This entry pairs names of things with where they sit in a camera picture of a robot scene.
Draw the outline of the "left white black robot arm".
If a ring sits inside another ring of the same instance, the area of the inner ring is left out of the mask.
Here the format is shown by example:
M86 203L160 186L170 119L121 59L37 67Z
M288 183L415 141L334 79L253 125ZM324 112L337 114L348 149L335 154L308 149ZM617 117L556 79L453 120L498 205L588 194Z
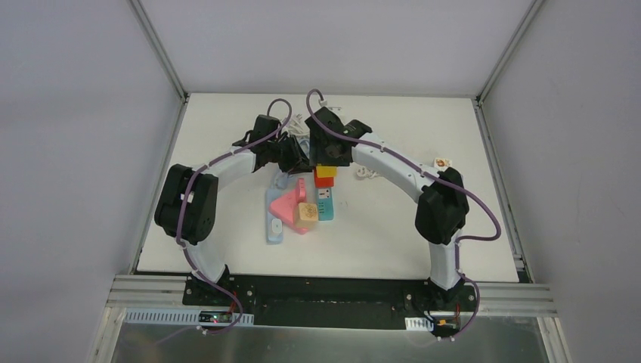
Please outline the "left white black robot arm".
M289 118L260 114L253 128L221 156L197 167L169 168L153 220L176 240L193 275L205 281L201 294L213 306L225 304L231 295L231 286L220 278L224 261L203 257L200 245L214 227L219 191L269 163L287 175L312 171L298 140L286 131L289 123Z

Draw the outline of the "red cube plug adapter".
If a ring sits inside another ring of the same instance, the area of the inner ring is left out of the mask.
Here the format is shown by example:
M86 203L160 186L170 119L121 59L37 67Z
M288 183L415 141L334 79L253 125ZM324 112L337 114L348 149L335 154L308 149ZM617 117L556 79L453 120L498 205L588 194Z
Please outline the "red cube plug adapter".
M334 177L320 177L314 173L314 186L318 189L332 188L334 186Z

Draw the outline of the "yellow cube plug adapter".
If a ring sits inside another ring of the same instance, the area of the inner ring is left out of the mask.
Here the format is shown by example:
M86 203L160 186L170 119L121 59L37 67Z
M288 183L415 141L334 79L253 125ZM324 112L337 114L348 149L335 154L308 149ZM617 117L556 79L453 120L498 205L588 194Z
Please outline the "yellow cube plug adapter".
M316 166L316 176L318 178L335 178L337 175L336 166Z

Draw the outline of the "teal power strip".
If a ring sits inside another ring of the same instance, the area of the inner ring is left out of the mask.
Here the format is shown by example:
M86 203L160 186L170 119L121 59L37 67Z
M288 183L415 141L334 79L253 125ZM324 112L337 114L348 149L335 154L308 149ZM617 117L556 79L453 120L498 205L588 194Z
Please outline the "teal power strip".
M317 189L318 219L322 222L334 219L333 191L332 188Z

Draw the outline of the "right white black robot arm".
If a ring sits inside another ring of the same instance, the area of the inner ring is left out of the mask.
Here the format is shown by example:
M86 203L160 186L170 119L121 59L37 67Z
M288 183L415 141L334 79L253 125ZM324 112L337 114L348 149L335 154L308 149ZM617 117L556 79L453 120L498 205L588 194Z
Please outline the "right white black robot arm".
M364 123L343 124L328 107L307 118L310 159L315 166L350 166L357 163L378 172L416 203L415 228L428 241L431 271L430 303L440 310L459 300L454 240L466 224L469 203L461 188L461 174L454 169L424 176L419 164L395 153Z

